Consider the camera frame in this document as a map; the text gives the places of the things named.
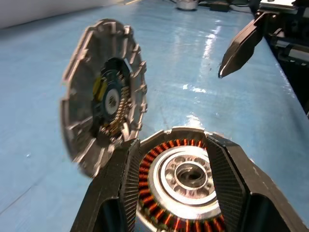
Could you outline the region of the silver metal cylinder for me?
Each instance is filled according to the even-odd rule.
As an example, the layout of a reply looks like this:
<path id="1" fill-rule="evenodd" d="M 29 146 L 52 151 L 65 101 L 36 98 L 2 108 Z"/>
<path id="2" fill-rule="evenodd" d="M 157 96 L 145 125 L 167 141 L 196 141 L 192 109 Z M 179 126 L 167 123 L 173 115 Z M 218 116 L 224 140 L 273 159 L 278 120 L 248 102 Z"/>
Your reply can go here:
<path id="1" fill-rule="evenodd" d="M 176 7 L 183 11 L 197 10 L 199 0 L 176 0 Z"/>

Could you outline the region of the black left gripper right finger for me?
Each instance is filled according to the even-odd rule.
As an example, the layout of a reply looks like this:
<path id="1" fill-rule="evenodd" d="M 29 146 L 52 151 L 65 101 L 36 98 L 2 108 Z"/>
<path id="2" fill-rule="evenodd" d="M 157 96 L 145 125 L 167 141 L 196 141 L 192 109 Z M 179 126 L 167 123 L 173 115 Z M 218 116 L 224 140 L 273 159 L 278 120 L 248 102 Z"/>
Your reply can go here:
<path id="1" fill-rule="evenodd" d="M 227 232 L 309 232 L 273 180 L 241 146 L 206 136 L 207 153 Z"/>

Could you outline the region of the silver motor housing copper windings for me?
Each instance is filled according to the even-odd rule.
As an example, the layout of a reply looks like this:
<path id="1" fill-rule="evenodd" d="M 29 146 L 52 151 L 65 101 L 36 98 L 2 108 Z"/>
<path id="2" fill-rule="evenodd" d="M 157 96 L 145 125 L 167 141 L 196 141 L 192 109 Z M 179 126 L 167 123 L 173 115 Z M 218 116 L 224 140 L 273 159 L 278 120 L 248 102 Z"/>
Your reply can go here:
<path id="1" fill-rule="evenodd" d="M 148 186 L 148 172 L 154 159 L 169 148 L 191 145 L 206 149 L 208 132 L 186 126 L 161 130 L 141 142 L 137 231 L 143 232 L 227 232 L 222 213 L 206 220 L 182 219 L 167 212 L 155 201 Z"/>

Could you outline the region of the blue table cover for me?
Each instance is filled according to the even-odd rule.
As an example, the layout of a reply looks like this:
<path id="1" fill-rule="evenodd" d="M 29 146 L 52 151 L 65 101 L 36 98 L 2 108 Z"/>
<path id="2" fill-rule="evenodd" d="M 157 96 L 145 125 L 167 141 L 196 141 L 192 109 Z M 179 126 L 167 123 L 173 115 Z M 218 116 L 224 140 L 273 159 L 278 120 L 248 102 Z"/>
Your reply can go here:
<path id="1" fill-rule="evenodd" d="M 0 232 L 69 232 L 89 185 L 61 139 L 63 71 L 87 26 L 129 24 L 147 62 L 141 139 L 203 127 L 239 144 L 309 227 L 309 119 L 266 41 L 237 72 L 217 77 L 241 11 L 195 12 L 143 0 L 0 31 Z"/>

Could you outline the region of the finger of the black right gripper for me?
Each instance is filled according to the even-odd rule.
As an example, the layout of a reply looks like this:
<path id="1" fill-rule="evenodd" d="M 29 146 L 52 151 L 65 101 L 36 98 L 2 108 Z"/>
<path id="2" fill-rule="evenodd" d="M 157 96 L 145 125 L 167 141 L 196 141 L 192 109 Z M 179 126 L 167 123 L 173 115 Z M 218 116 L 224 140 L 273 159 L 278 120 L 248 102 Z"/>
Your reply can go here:
<path id="1" fill-rule="evenodd" d="M 260 13 L 234 37 L 222 59 L 219 78 L 238 71 L 252 57 L 255 47 L 265 34 L 267 18 L 268 13 Z"/>

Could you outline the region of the silver round motor lid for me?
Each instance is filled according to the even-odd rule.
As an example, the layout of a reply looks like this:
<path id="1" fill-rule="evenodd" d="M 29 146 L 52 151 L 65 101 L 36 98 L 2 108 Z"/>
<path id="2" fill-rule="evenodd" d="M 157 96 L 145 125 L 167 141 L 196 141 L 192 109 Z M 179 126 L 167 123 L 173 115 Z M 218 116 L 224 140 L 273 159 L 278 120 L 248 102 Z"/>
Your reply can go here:
<path id="1" fill-rule="evenodd" d="M 103 19 L 85 29 L 63 74 L 62 136 L 72 162 L 95 177 L 147 111 L 146 61 L 130 25 Z"/>

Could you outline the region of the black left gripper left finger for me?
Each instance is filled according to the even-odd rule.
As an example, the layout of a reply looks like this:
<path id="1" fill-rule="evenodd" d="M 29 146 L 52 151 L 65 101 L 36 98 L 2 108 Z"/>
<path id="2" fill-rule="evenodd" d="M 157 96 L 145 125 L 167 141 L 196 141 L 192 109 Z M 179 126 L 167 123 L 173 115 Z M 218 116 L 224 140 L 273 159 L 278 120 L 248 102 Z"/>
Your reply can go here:
<path id="1" fill-rule="evenodd" d="M 70 232 L 134 232 L 140 159 L 139 139 L 115 149 L 90 183 Z"/>

